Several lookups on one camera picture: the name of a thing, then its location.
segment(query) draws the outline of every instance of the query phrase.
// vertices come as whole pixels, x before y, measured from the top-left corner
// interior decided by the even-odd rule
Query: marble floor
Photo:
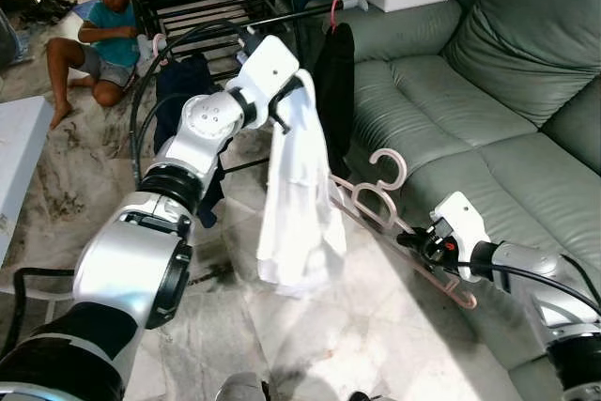
[[[0,101],[48,95],[43,42],[73,38],[79,21],[70,14],[35,34],[35,61],[1,74],[6,84]],[[87,91],[74,90],[70,98],[75,112],[48,133],[0,285],[23,265],[72,268],[133,187],[127,151],[131,99],[103,110]],[[153,101],[149,92],[142,114]],[[265,156],[269,148],[269,128],[244,131],[223,155],[223,165]],[[149,157],[146,148],[146,162]],[[215,209],[219,221],[199,229],[192,242],[191,279],[214,277],[190,286],[177,317],[146,333],[128,401],[211,400],[229,375],[242,371],[268,381],[274,400],[344,401],[356,390],[398,401],[520,399],[453,303],[349,219],[344,272],[331,285],[300,300],[257,282],[254,249],[266,181],[266,165],[226,176],[226,198]],[[44,281],[31,284],[48,288]],[[29,328],[41,321],[43,305],[30,307]],[[11,298],[0,297],[0,340],[11,308]]]

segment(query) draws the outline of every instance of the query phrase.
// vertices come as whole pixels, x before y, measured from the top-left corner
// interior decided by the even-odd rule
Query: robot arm
[[[188,282],[192,218],[219,151],[242,128],[267,120],[270,101],[298,70],[284,44],[267,36],[225,91],[186,102],[177,135],[163,145],[139,190],[85,246],[71,309],[0,361],[2,399],[123,398],[144,330],[176,313]],[[227,390],[238,385],[230,381]]]
[[[600,307],[593,309],[592,293],[578,271],[549,250],[491,243],[482,217],[463,193],[447,196],[431,217],[434,223],[425,231],[427,239],[420,249],[426,263],[456,270],[472,283],[484,277],[512,295],[523,305],[557,370],[564,401],[599,401]],[[508,273],[503,268],[516,271]],[[522,277],[524,272],[571,288],[584,298],[581,301],[557,287]]]

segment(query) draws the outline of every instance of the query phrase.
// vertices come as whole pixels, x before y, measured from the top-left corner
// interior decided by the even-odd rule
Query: gray shorts
[[[82,66],[76,68],[77,70],[87,72],[97,81],[106,80],[121,87],[124,87],[128,83],[133,73],[133,66],[127,68],[109,63],[92,46],[82,44],[82,50],[84,51],[85,60]]]

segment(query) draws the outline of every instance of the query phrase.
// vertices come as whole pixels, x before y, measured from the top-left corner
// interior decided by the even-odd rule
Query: sofa armrest
[[[349,23],[352,28],[356,63],[438,54],[460,18],[461,6],[455,0],[390,13],[377,8],[336,13],[338,23]]]

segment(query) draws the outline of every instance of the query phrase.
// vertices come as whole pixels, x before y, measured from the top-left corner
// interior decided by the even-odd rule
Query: teal shirt
[[[123,26],[135,27],[135,16],[131,3],[122,13],[115,13],[102,2],[98,2],[90,10],[87,20],[98,28],[114,28]],[[131,38],[103,39],[92,43],[100,56],[109,63],[118,66],[133,66],[138,59],[138,42]]]

